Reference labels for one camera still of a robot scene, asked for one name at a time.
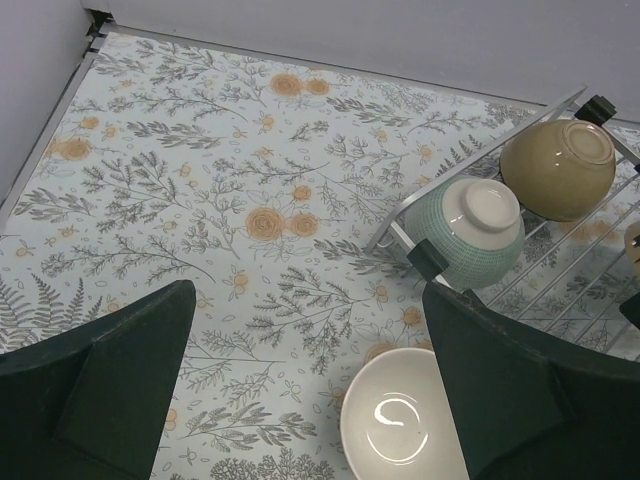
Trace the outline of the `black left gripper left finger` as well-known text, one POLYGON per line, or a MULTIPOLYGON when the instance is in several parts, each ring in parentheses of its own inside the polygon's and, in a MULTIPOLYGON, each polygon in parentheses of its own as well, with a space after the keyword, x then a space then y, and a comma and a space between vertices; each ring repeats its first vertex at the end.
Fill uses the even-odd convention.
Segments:
POLYGON ((2 478, 149 478, 194 312, 179 280, 2 354, 2 478))

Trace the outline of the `beige floral bowl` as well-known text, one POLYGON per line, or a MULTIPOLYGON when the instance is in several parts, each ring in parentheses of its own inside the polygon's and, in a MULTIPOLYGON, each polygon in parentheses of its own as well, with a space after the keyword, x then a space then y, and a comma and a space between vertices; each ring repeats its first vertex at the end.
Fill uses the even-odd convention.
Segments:
POLYGON ((340 433, 357 479, 467 479, 464 456, 435 354, 382 353, 355 376, 340 433))

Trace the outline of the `olive beige plain bowl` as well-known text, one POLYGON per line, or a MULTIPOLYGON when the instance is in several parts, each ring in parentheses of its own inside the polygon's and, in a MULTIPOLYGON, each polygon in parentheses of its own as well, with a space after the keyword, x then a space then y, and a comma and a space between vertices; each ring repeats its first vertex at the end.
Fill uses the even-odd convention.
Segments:
POLYGON ((504 183, 532 213, 574 222, 594 211, 616 174, 615 148, 600 127, 581 120, 536 124, 500 155, 504 183))

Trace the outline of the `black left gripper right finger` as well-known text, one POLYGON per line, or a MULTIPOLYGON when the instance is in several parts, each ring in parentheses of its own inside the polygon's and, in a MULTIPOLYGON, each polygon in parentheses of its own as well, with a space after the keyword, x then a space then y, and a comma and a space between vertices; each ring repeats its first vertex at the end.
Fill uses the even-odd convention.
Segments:
POLYGON ((638 478, 638 363, 440 284, 423 304, 470 478, 638 478))

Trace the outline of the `beige bowl white flower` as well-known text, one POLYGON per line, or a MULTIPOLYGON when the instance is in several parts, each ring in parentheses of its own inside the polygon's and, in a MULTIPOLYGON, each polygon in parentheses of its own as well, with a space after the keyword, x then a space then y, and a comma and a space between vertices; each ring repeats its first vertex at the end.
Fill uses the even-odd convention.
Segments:
POLYGON ((624 234, 625 255, 637 277, 640 277, 640 222, 629 225, 624 234))

